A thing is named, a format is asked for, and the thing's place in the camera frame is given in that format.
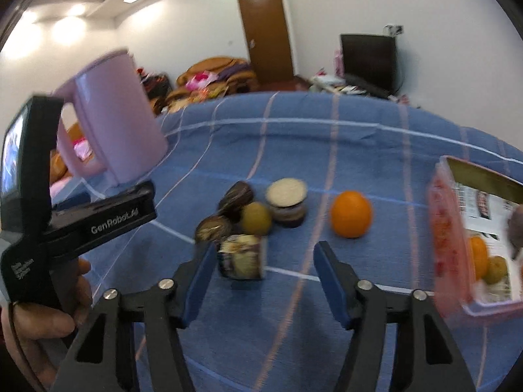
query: white wall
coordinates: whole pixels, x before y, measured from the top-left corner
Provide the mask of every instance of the white wall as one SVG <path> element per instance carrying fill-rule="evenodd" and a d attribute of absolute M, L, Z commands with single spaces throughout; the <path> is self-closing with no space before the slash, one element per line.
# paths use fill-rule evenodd
<path fill-rule="evenodd" d="M 54 22 L 35 24 L 32 32 L 41 35 L 40 44 L 25 57 L 9 58 L 7 44 L 0 53 L 1 136 L 32 94 L 53 91 L 90 61 L 119 46 L 112 21 L 88 22 L 85 34 L 70 45 L 53 39 L 53 25 Z M 76 120 L 70 107 L 64 109 L 62 118 L 66 127 Z"/>
<path fill-rule="evenodd" d="M 286 17 L 292 47 L 289 11 Z M 237 0 L 160 0 L 124 19 L 117 30 L 138 65 L 167 72 L 173 83 L 208 57 L 248 58 Z"/>
<path fill-rule="evenodd" d="M 414 105 L 523 148 L 523 41 L 495 0 L 289 0 L 298 70 L 332 73 L 341 33 L 405 26 L 402 90 Z"/>

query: blue bedsheet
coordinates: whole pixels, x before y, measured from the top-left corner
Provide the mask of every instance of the blue bedsheet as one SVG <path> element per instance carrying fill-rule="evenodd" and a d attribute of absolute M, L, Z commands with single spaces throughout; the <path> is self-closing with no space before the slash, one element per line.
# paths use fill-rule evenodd
<path fill-rule="evenodd" d="M 387 101 L 314 93 L 256 93 L 187 107 L 160 119 L 170 148 L 145 178 L 156 185 L 158 219 L 87 254 L 95 299 L 170 277 L 191 258 L 194 229 L 225 191 L 248 180 L 258 199 L 283 177 L 309 186 L 309 214 L 269 236 L 266 279 L 232 282 L 216 272 L 196 321 L 180 332 L 198 391 L 331 391 L 351 333 L 337 324 L 312 265 L 327 240 L 361 278 L 432 289 L 426 190 L 441 155 L 455 155 L 523 181 L 523 154 L 473 128 Z M 88 189 L 118 193 L 103 176 L 73 179 L 58 199 Z M 358 240 L 336 237 L 328 209 L 345 189 L 365 193 L 375 219 Z M 459 328 L 454 337 L 479 390 L 494 390 L 523 348 L 523 320 Z M 386 333 L 378 391 L 388 390 L 396 337 Z M 150 391 L 143 326 L 137 326 L 142 388 Z"/>

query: small screen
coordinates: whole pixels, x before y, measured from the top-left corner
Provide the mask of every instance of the small screen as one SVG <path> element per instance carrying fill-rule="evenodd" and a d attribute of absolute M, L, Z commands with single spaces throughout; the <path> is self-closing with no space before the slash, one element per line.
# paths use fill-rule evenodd
<path fill-rule="evenodd" d="M 11 192 L 18 183 L 18 155 L 26 114 L 27 109 L 20 114 L 5 135 L 2 155 L 2 194 Z"/>

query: chocolate cookie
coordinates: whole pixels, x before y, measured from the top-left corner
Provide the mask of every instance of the chocolate cookie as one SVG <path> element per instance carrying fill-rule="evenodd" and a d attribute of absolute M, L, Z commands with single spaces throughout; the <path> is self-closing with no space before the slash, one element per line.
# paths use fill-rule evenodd
<path fill-rule="evenodd" d="M 212 215 L 202 220 L 194 232 L 195 242 L 213 241 L 220 243 L 232 232 L 230 221 L 220 215 Z"/>
<path fill-rule="evenodd" d="M 233 223 L 240 222 L 242 208 L 253 200 L 253 189 L 245 181 L 238 181 L 220 200 L 218 214 L 227 217 Z"/>

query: pink plastic box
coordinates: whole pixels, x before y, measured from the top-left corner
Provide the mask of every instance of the pink plastic box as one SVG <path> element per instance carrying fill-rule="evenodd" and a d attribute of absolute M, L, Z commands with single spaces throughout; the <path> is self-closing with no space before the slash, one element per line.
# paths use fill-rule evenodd
<path fill-rule="evenodd" d="M 517 291 L 516 299 L 503 302 L 477 299 L 472 250 L 457 196 L 460 184 L 506 201 L 523 203 L 523 184 L 473 163 L 441 157 L 428 189 L 436 307 L 451 326 L 485 325 L 522 316 L 521 290 Z M 517 268 L 517 275 L 521 276 L 521 256 L 515 261 L 506 259 L 512 273 Z"/>

